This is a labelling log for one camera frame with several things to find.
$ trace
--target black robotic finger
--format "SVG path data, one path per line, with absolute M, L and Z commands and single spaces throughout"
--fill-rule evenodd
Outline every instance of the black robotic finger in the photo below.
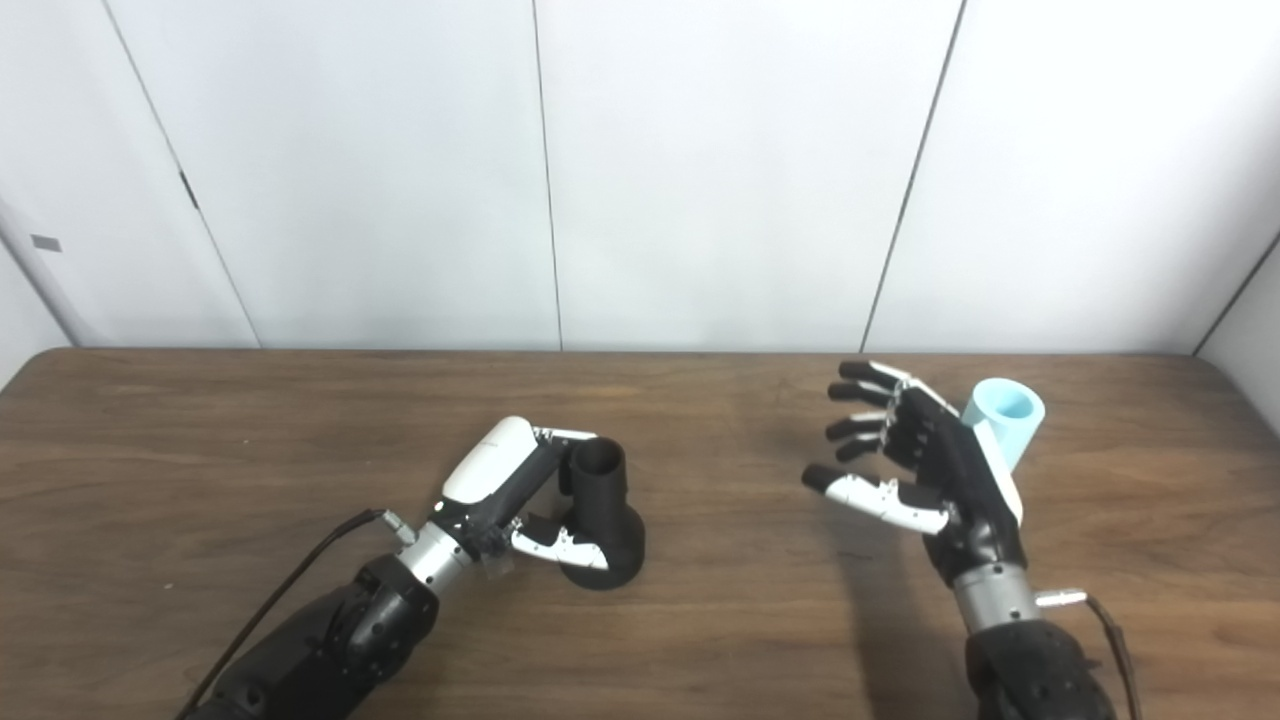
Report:
M 869 360 L 847 360 L 840 364 L 840 377 L 846 380 L 867 380 L 881 387 L 892 388 L 910 375 L 896 368 Z
M 842 401 L 861 401 L 877 407 L 888 407 L 890 401 L 893 398 L 893 391 L 868 380 L 854 380 L 851 383 L 831 383 L 827 388 L 827 397 Z
M 836 460 L 841 462 L 851 462 L 868 452 L 879 451 L 879 433 L 868 433 L 865 436 L 858 436 L 850 442 L 840 446 L 836 450 Z
M 852 436 L 878 433 L 887 419 L 888 414 L 878 410 L 842 418 L 827 427 L 827 439 L 837 441 Z

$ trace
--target robotic finger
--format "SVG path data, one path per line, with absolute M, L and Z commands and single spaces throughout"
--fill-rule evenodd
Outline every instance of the robotic finger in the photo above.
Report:
M 828 500 L 918 533 L 936 536 L 951 523 L 951 509 L 923 486 L 879 480 L 824 465 L 809 465 L 801 480 Z

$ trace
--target robotic hand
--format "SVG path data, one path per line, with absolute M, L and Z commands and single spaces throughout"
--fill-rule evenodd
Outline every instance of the robotic hand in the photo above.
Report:
M 517 518 L 557 474 L 573 497 L 564 521 Z M 394 514 L 366 511 L 334 532 L 285 580 L 232 643 L 214 674 L 266 609 L 335 537 L 381 518 L 404 547 L 378 557 L 356 579 L 303 606 L 232 662 L 212 697 L 207 682 L 179 712 L 192 720 L 339 720 L 408 660 L 435 624 L 443 591 L 476 561 L 508 547 L 558 562 L 576 584 L 612 589 L 644 562 L 644 523 L 626 503 L 622 447 L 593 433 L 536 428 L 507 418 L 444 483 L 443 498 L 415 532 Z
M 929 560 L 954 592 L 969 630 L 965 665 L 978 696 L 978 717 L 1114 719 L 1111 701 L 1089 674 L 1079 643 L 1041 614 L 1042 607 L 1088 596 L 1037 594 L 1028 584 L 1019 537 L 1023 503 L 989 423 L 965 425 L 955 407 L 923 382 L 878 363 L 842 363 L 840 375 L 845 382 L 831 386 L 832 400 L 860 401 L 876 410 L 827 428 L 828 439 L 844 441 L 836 459 L 849 462 L 881 452 L 914 471 L 915 483 L 822 465 L 805 469 L 803 482 L 836 502 L 924 534 Z M 1123 647 L 1115 639 L 1114 647 Z M 1132 696 L 1130 702 L 1133 710 Z

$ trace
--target white robotic finger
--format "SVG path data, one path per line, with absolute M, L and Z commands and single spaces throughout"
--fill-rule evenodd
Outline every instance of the white robotic finger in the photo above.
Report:
M 936 536 L 951 521 L 951 514 L 945 509 L 925 507 L 919 501 L 919 505 L 902 502 L 901 491 L 915 486 L 900 486 L 897 480 L 873 483 L 856 473 L 841 474 L 831 468 L 812 465 L 805 470 L 804 483 L 841 505 L 918 533 Z
M 564 528 L 559 529 L 559 533 L 550 544 L 543 544 L 517 528 L 511 534 L 511 547 L 525 555 L 532 555 L 534 557 L 541 557 L 543 560 L 550 560 L 561 565 L 591 568 L 593 570 L 609 569 L 609 561 L 605 560 L 600 546 L 595 543 L 575 543 L 573 536 Z

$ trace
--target wooden table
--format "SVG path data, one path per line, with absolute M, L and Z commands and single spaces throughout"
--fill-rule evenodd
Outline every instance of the wooden table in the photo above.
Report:
M 1280 705 L 1280 443 L 1188 357 L 883 357 L 1048 419 L 1018 473 L 1039 587 L 1125 625 L 1148 716 Z M 451 588 L 356 717 L 966 719 L 955 605 L 920 541 L 799 482 L 836 356 L 81 351 L 0 395 L 0 716 L 168 717 L 337 521 L 415 521 L 499 418 L 608 434 L 649 528 L 628 587 L 517 559 Z M 335 546 L 268 624 L 390 547 Z M 1060 621 L 1123 692 L 1092 616 Z

